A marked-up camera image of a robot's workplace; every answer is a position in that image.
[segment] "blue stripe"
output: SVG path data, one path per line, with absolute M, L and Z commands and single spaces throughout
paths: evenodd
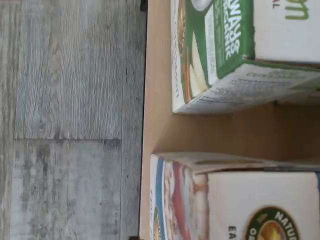
M 163 178 L 163 168 L 164 168 L 164 159 L 158 159 L 158 165 L 156 169 L 156 180 L 155 180 L 155 205 L 158 209 L 158 217 L 161 229 L 162 239 L 165 239 L 165 225 L 164 225 L 164 214 L 162 206 L 163 190 L 162 190 L 162 178 Z

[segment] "wood grain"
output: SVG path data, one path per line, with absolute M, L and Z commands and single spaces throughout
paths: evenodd
M 127 1 L 122 91 L 121 240 L 139 234 L 147 15 Z
M 121 138 L 123 2 L 23 2 L 16 138 Z
M 0 1 L 0 239 L 9 239 L 21 3 Z
M 120 140 L 15 143 L 10 240 L 118 240 Z

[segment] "green cereal box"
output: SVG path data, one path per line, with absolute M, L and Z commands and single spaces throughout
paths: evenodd
M 174 113 L 228 113 L 320 88 L 317 0 L 171 0 Z

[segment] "circular logo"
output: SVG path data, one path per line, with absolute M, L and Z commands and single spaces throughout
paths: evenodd
M 156 207 L 154 208 L 153 216 L 153 240 L 162 240 L 158 209 Z
M 267 206 L 255 212 L 247 225 L 245 240 L 300 240 L 292 217 L 283 209 Z

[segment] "cardboard box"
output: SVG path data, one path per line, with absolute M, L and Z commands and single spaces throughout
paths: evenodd
M 320 87 L 320 1 L 171 0 L 174 113 L 228 113 Z
M 152 155 L 150 239 L 319 239 L 313 169 L 216 153 Z

